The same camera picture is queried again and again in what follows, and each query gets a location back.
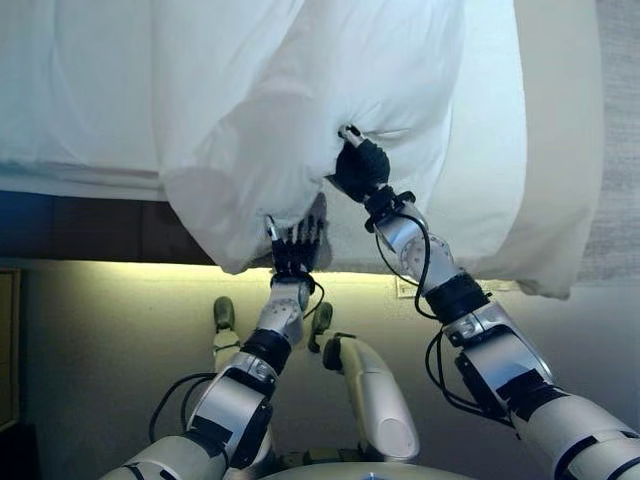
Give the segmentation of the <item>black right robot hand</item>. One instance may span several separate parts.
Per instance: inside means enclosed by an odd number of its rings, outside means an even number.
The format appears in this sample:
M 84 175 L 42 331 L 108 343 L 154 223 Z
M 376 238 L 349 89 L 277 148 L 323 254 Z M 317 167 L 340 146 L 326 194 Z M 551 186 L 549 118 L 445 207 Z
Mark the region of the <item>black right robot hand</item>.
M 389 159 L 381 147 L 352 124 L 341 127 L 338 135 L 343 147 L 335 171 L 327 180 L 353 201 L 364 203 L 388 183 Z

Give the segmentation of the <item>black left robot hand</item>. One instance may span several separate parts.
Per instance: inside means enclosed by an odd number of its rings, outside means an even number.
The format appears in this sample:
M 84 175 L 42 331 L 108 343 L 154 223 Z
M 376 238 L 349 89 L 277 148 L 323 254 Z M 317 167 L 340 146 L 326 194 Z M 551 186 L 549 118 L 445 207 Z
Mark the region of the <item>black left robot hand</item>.
M 271 216 L 265 223 L 276 273 L 291 277 L 311 273 L 318 261 L 325 220 L 310 214 L 285 230 L 278 229 Z

